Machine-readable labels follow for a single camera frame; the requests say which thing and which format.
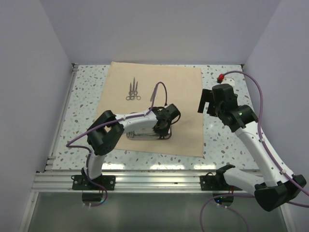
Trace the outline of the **steel instrument tray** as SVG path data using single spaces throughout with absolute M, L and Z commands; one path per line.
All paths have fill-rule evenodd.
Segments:
M 141 129 L 126 133 L 130 140 L 167 140 L 172 137 L 172 126 L 170 126 L 166 136 L 155 133 L 152 129 Z

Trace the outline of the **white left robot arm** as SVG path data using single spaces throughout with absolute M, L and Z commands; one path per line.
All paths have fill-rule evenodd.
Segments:
M 103 156 L 116 147 L 122 135 L 136 134 L 139 140 L 166 140 L 171 137 L 173 120 L 180 117 L 181 112 L 174 104 L 127 115 L 103 112 L 88 128 L 87 142 L 94 154 L 84 167 L 83 184 L 91 190 L 99 187 Z

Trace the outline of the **steel surgical forceps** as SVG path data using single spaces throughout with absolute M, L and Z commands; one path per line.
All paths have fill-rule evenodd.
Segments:
M 129 92 L 128 92 L 128 96 L 126 96 L 126 100 L 127 100 L 127 101 L 133 100 L 133 89 L 132 89 L 132 83 L 130 83 L 130 86 L 129 86 Z

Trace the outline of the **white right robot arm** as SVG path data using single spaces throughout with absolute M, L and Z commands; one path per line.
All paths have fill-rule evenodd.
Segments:
M 200 177 L 202 190 L 229 190 L 232 186 L 254 196 L 265 210 L 294 199 L 306 185 L 303 175 L 295 175 L 273 149 L 258 127 L 258 117 L 248 105 L 239 105 L 238 96 L 229 84 L 203 89 L 198 107 L 202 113 L 208 103 L 207 114 L 218 117 L 243 142 L 256 162 L 262 177 L 246 173 L 232 164 L 216 170 L 215 174 Z

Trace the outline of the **beige cloth wrap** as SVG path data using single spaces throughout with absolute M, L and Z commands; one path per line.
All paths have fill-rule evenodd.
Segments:
M 141 99 L 127 101 L 130 83 L 135 77 Z M 174 104 L 181 112 L 172 125 L 172 137 L 167 140 L 130 140 L 120 138 L 116 149 L 190 157 L 203 156 L 203 115 L 198 113 L 202 92 L 200 68 L 146 65 L 112 62 L 106 76 L 97 116 L 111 110 L 114 114 L 130 114 L 148 109 L 155 85 L 158 87 L 155 106 Z

